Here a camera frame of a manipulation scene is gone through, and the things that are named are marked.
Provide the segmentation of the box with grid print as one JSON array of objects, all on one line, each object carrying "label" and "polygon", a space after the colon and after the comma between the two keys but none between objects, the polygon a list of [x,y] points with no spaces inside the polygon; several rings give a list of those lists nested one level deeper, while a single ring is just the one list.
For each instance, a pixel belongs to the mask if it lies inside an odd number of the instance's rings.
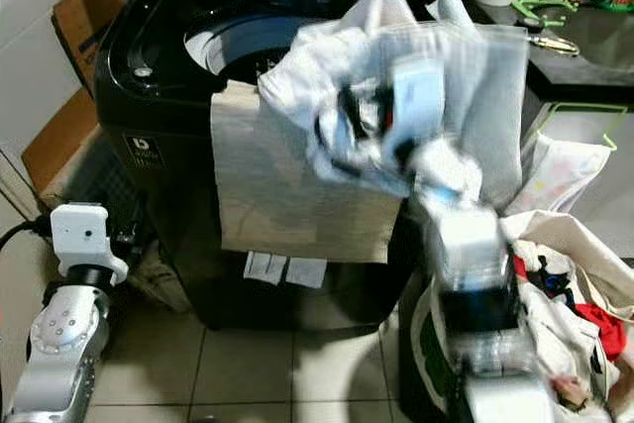
[{"label": "box with grid print", "polygon": [[62,204],[99,204],[110,214],[122,213],[132,200],[130,181],[99,126],[92,129],[49,184],[37,187],[38,201]]}]

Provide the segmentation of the flat brown cardboard sheet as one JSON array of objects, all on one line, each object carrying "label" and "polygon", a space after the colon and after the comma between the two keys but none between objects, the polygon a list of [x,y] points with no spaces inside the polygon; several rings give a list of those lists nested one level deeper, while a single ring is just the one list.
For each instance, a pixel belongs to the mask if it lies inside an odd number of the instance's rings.
[{"label": "flat brown cardboard sheet", "polygon": [[51,205],[58,201],[72,171],[98,135],[98,106],[89,89],[80,88],[59,107],[20,155],[42,202]]}]

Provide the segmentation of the green plastic hanger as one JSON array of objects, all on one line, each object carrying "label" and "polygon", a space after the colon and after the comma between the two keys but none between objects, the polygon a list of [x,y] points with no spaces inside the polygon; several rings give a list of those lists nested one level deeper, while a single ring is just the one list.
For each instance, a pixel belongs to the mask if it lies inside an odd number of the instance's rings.
[{"label": "green plastic hanger", "polygon": [[580,10],[577,0],[511,0],[522,28],[562,28]]}]

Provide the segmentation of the white folded garment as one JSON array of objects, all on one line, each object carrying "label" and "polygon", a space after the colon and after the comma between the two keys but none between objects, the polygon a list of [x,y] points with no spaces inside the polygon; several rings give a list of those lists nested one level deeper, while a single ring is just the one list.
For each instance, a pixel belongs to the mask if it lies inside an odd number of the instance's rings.
[{"label": "white folded garment", "polygon": [[536,363],[546,377],[578,377],[589,388],[596,373],[590,364],[601,355],[598,329],[580,318],[565,302],[548,299],[535,284],[520,279],[519,296],[525,322],[533,333]]}]

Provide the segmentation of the brown printed cardboard box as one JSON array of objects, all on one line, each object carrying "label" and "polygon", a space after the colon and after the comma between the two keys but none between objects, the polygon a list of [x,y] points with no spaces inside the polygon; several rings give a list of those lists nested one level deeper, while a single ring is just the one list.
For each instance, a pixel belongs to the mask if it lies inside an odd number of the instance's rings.
[{"label": "brown printed cardboard box", "polygon": [[95,58],[110,25],[127,0],[62,0],[52,8],[52,25],[83,88],[94,91]]}]

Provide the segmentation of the brown patterned garment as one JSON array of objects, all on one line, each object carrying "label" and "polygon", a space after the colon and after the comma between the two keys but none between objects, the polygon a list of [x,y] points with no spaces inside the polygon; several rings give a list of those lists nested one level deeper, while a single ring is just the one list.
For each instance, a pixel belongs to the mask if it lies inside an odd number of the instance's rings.
[{"label": "brown patterned garment", "polygon": [[571,411],[581,411],[589,404],[590,392],[574,374],[559,374],[549,378],[559,405]]}]

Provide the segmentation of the white care label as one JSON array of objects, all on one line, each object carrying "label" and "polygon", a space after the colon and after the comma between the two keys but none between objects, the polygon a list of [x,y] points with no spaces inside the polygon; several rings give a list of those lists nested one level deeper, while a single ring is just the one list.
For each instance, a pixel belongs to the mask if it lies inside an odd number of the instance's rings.
[{"label": "white care label", "polygon": [[268,284],[278,284],[285,275],[289,257],[270,253],[248,252],[242,277]]},{"label": "white care label", "polygon": [[323,279],[325,279],[327,265],[329,262],[325,259],[290,257],[284,277],[285,281],[313,288],[313,290],[320,290],[323,286]]}]

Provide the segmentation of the black washing machine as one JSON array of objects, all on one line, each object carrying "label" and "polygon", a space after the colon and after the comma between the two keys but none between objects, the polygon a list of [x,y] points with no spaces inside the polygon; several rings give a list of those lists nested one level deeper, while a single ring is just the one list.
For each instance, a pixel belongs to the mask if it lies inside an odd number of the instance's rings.
[{"label": "black washing machine", "polygon": [[[212,331],[365,332],[388,319],[418,267],[418,228],[399,216],[388,262],[335,262],[317,290],[242,276],[223,246],[210,103],[254,86],[300,26],[358,0],[128,0],[94,61],[92,92],[115,156],[145,202],[166,267]],[[406,0],[424,16],[425,3]]]}]

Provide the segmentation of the beige towel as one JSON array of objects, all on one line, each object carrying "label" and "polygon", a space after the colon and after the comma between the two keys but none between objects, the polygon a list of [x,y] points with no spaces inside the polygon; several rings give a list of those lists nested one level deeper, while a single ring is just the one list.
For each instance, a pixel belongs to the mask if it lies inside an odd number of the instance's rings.
[{"label": "beige towel", "polygon": [[385,264],[399,198],[318,177],[304,134],[253,84],[210,97],[210,139],[226,250]]}]

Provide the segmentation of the white laundry bag green print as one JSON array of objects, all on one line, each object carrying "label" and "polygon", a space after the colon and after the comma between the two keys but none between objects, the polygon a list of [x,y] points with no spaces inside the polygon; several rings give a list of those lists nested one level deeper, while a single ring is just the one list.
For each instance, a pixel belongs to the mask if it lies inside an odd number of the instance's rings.
[{"label": "white laundry bag green print", "polygon": [[[589,404],[559,405],[536,363],[512,253],[534,268],[538,255],[571,265],[576,302],[593,302],[625,324],[616,361],[590,364]],[[458,211],[424,229],[427,274],[416,310],[402,309],[403,354],[427,395],[458,423],[634,422],[634,267],[574,216]]]}]

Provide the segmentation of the black countertop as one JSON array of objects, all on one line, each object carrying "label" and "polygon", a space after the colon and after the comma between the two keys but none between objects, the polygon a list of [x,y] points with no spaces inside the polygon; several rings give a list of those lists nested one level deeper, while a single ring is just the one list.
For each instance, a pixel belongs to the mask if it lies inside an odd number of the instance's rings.
[{"label": "black countertop", "polygon": [[581,5],[544,37],[571,40],[579,56],[530,48],[527,84],[540,100],[634,105],[634,14]]}]

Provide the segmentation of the black and blue garment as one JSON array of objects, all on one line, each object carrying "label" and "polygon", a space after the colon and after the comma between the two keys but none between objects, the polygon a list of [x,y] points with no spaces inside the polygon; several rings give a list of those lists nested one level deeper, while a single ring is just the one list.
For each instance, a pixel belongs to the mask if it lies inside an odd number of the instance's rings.
[{"label": "black and blue garment", "polygon": [[575,309],[576,300],[574,289],[574,275],[571,273],[570,264],[562,264],[559,260],[551,261],[547,255],[538,255],[534,268],[527,269],[526,277],[534,283],[540,291],[545,293],[548,299],[562,300],[567,308]]}]

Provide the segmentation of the off-white stitched garment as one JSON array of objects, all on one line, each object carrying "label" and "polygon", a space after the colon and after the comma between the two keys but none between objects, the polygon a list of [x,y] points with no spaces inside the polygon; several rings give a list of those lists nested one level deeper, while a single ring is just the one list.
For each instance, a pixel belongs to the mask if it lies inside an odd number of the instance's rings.
[{"label": "off-white stitched garment", "polygon": [[417,20],[407,0],[358,0],[339,20],[303,26],[289,52],[260,78],[260,96],[305,133],[305,152],[318,177],[404,197],[406,178],[383,144],[359,148],[331,139],[340,87],[362,80],[385,83],[393,63],[408,56],[444,62],[441,133],[478,164],[480,196],[506,205],[524,182],[527,40],[520,26],[463,29],[432,17]]}]

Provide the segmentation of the clear printed plastic bag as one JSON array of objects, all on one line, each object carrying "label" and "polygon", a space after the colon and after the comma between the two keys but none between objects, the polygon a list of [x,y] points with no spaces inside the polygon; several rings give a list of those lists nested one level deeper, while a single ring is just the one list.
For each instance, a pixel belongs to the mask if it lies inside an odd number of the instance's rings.
[{"label": "clear printed plastic bag", "polygon": [[568,213],[607,164],[611,148],[557,141],[536,133],[522,152],[524,183],[508,214],[542,210]]}]

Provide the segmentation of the light blue cloth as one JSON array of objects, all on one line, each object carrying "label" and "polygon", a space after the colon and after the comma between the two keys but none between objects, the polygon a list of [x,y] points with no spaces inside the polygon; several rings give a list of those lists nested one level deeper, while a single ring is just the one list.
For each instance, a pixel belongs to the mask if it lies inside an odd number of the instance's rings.
[{"label": "light blue cloth", "polygon": [[427,14],[439,23],[449,23],[463,29],[474,29],[475,21],[462,0],[435,0],[425,7]]}]

